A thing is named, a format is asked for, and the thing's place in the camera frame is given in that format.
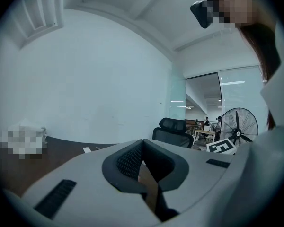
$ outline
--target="person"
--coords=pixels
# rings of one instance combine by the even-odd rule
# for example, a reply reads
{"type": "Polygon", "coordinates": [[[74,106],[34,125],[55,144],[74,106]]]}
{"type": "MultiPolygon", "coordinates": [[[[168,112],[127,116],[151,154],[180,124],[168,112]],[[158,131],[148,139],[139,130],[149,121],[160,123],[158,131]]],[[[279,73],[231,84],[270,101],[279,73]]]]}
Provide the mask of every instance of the person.
{"type": "MultiPolygon", "coordinates": [[[[235,24],[257,54],[264,82],[269,82],[280,64],[284,62],[284,32],[276,16],[270,12],[271,9],[262,0],[208,0],[208,2],[213,6],[213,15],[219,15],[220,21],[235,24]]],[[[271,112],[272,109],[267,120],[269,129],[275,127],[271,112]]]]}
{"type": "Polygon", "coordinates": [[[210,123],[209,123],[209,120],[208,120],[208,117],[206,117],[206,121],[205,121],[205,126],[210,126],[210,123]]]}
{"type": "Polygon", "coordinates": [[[216,132],[214,134],[214,141],[218,141],[219,138],[220,138],[222,117],[219,116],[217,118],[217,120],[218,120],[218,123],[217,123],[217,127],[216,127],[216,132]]]}

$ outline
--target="paper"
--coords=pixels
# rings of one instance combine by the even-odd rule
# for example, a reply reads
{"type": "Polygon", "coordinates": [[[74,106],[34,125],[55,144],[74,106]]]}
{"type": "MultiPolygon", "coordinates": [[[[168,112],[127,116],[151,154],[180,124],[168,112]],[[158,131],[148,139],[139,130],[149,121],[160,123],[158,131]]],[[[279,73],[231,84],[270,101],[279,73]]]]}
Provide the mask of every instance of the paper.
{"type": "Polygon", "coordinates": [[[83,147],[83,150],[85,153],[89,153],[91,152],[90,148],[89,147],[83,147]]]}

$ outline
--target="ceiling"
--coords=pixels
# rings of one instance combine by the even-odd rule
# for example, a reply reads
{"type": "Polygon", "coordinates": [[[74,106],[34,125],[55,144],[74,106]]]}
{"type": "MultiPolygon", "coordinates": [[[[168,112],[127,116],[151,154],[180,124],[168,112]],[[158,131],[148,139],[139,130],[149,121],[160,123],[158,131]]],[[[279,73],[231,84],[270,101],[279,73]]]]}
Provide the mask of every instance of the ceiling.
{"type": "Polygon", "coordinates": [[[200,27],[190,11],[198,0],[64,0],[64,7],[104,16],[133,30],[169,59],[200,40],[229,33],[223,24],[200,27]]]}
{"type": "MultiPolygon", "coordinates": [[[[194,81],[194,84],[200,85],[198,90],[202,91],[207,107],[221,106],[221,101],[219,101],[221,99],[221,90],[218,74],[215,73],[187,80],[188,83],[192,81],[194,81]]],[[[186,101],[186,105],[196,106],[188,100],[186,101]]]]}

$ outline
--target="desk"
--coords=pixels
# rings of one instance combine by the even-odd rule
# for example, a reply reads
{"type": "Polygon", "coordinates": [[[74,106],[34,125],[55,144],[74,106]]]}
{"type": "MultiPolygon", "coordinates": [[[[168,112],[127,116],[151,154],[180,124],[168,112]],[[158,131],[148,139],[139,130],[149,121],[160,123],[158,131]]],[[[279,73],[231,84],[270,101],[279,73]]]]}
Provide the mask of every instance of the desk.
{"type": "Polygon", "coordinates": [[[201,134],[211,134],[213,135],[213,143],[214,143],[214,136],[215,136],[215,132],[212,132],[212,131],[204,131],[204,130],[195,130],[195,135],[194,135],[194,142],[193,142],[193,145],[195,144],[195,142],[198,141],[198,134],[201,133],[201,134]]]}
{"type": "Polygon", "coordinates": [[[193,129],[196,129],[196,128],[199,128],[199,127],[201,127],[201,125],[200,124],[188,124],[188,125],[186,125],[186,127],[187,128],[190,128],[190,134],[191,134],[191,136],[193,135],[193,129]]]}

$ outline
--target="office chair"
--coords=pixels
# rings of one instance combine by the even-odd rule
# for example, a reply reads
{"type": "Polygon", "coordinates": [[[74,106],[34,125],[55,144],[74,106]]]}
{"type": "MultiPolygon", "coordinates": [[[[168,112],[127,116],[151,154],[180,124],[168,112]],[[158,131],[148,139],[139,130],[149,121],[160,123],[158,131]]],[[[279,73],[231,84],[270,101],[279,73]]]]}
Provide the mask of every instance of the office chair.
{"type": "Polygon", "coordinates": [[[160,128],[155,128],[152,139],[175,146],[190,148],[194,142],[193,137],[186,134],[186,121],[163,118],[159,123],[160,128]]]}

